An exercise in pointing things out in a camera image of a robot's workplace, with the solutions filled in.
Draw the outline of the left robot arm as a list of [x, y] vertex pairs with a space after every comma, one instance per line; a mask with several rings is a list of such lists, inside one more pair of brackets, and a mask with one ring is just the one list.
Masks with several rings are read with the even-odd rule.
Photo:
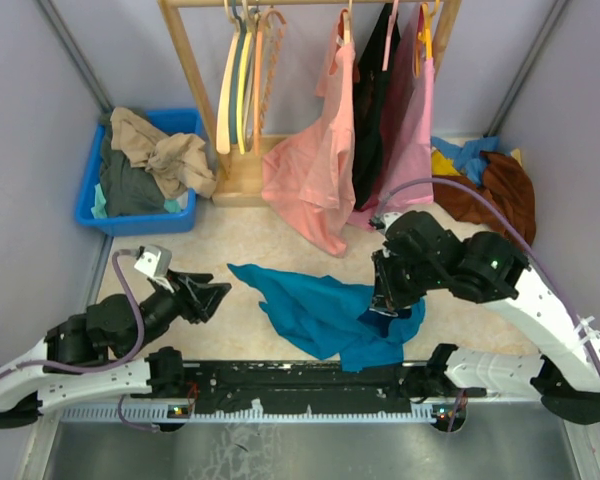
[[30, 425], [87, 400], [181, 394], [188, 373], [180, 351], [163, 347], [144, 358], [134, 351], [164, 335], [178, 318], [208, 322], [231, 286], [208, 273], [169, 271], [166, 281], [152, 281], [153, 293], [137, 306], [123, 293], [88, 306], [0, 367], [0, 429]]

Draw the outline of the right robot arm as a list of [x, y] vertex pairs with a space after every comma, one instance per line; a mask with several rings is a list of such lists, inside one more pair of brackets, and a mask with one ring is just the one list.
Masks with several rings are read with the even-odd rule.
[[540, 401], [575, 424], [600, 422], [600, 333], [587, 319], [571, 319], [518, 247], [493, 232], [460, 240], [426, 212], [391, 212], [370, 223], [385, 238], [372, 255], [374, 310], [396, 314], [446, 290], [497, 313], [537, 350], [509, 355], [441, 343], [408, 374], [411, 396], [476, 391]]

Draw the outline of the teal blue t shirt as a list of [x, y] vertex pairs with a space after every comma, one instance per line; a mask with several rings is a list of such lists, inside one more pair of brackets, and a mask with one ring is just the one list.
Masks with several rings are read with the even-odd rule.
[[260, 309], [274, 330], [295, 347], [319, 359], [338, 355], [346, 372], [397, 364], [426, 315], [425, 301], [385, 315], [371, 308], [373, 287], [345, 284], [263, 268], [228, 266], [231, 273], [263, 296]]

